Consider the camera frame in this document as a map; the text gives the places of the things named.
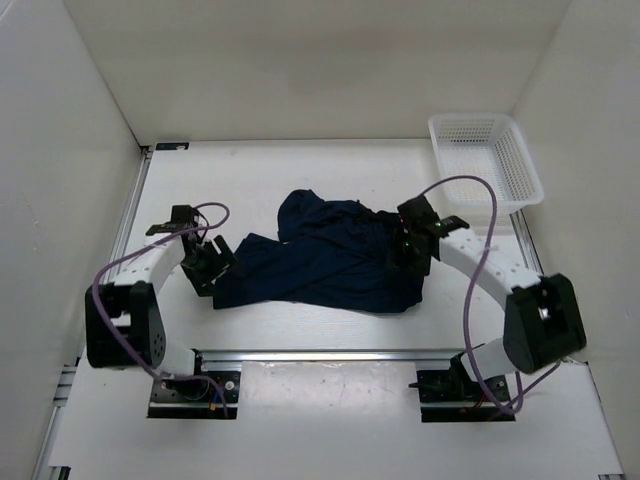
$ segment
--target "clothing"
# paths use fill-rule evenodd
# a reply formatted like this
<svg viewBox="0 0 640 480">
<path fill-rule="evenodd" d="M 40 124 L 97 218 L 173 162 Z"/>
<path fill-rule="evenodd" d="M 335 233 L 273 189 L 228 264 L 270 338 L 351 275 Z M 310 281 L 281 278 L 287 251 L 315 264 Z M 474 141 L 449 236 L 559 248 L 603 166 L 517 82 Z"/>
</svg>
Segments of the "clothing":
<svg viewBox="0 0 640 480">
<path fill-rule="evenodd" d="M 250 234 L 235 252 L 242 276 L 214 287 L 214 308 L 284 300 L 374 313 L 398 313 L 422 301 L 423 277 L 391 266 L 397 214 L 359 202 L 292 192 L 278 211 L 279 241 Z"/>
</svg>

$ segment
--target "white table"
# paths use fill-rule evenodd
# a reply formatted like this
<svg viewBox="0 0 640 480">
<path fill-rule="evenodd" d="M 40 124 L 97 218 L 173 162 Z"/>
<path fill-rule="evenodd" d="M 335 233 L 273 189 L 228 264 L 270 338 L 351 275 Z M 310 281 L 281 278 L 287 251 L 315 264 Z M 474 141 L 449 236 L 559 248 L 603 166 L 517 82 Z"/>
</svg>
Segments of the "white table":
<svg viewBox="0 0 640 480">
<path fill-rule="evenodd" d="M 128 250 L 171 205 L 221 201 L 235 248 L 249 232 L 276 238 L 276 212 L 297 188 L 393 211 L 437 179 L 428 140 L 198 142 L 155 152 Z M 436 195 L 430 197 L 446 213 Z M 211 222 L 221 214 L 207 211 Z M 495 244 L 521 259 L 510 229 Z M 232 351 L 461 349 L 467 279 L 434 263 L 424 301 L 401 315 L 284 302 L 214 311 L 179 269 L 159 295 L 167 335 Z M 484 292 L 474 342 L 502 333 Z M 82 360 L 52 465 L 70 478 L 597 478 L 620 472 L 586 366 L 564 365 L 530 396 L 516 422 L 421 424 L 411 362 L 245 362 L 236 421 L 146 419 L 151 380 L 93 370 Z"/>
</svg>

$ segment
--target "navy blue garment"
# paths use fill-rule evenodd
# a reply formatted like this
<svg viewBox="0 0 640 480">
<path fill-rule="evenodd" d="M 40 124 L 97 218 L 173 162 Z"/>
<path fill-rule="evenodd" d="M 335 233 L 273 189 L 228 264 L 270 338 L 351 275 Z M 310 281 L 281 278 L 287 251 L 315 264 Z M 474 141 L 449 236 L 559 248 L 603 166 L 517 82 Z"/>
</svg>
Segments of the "navy blue garment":
<svg viewBox="0 0 640 480">
<path fill-rule="evenodd" d="M 324 201 L 292 192 L 278 211 L 278 237 L 250 234 L 236 257 L 244 274 L 215 284 L 216 309 L 264 300 L 398 313 L 422 301 L 423 277 L 391 266 L 397 214 L 374 213 L 359 202 Z"/>
</svg>

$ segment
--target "white wall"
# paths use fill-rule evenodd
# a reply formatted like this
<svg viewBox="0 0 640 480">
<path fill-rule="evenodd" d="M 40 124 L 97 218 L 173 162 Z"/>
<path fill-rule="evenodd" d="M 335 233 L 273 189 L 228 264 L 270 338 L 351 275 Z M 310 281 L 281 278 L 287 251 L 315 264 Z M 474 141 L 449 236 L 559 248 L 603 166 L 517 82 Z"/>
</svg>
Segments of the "white wall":
<svg viewBox="0 0 640 480">
<path fill-rule="evenodd" d="M 511 112 L 570 0 L 66 0 L 142 144 L 424 137 Z"/>
<path fill-rule="evenodd" d="M 108 256 L 140 153 L 61 1 L 2 0 L 0 12 L 5 480 L 31 475 L 77 353 L 83 290 Z"/>
<path fill-rule="evenodd" d="M 607 421 L 640 478 L 640 2 L 574 0 L 516 119 L 547 195 L 526 213 L 536 246 L 575 284 Z"/>
</svg>

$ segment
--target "laundry basket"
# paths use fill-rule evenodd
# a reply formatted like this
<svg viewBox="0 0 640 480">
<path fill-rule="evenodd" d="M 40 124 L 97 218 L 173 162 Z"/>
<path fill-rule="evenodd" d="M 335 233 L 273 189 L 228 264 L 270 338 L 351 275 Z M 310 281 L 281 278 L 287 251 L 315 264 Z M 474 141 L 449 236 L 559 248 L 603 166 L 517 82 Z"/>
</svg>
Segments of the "laundry basket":
<svg viewBox="0 0 640 480">
<path fill-rule="evenodd" d="M 524 138 L 508 115 L 435 115 L 429 119 L 429 131 L 441 177 L 483 178 L 496 192 L 500 215 L 544 198 Z M 442 188 L 452 210 L 463 218 L 491 212 L 491 198 L 478 182 L 460 180 Z"/>
</svg>

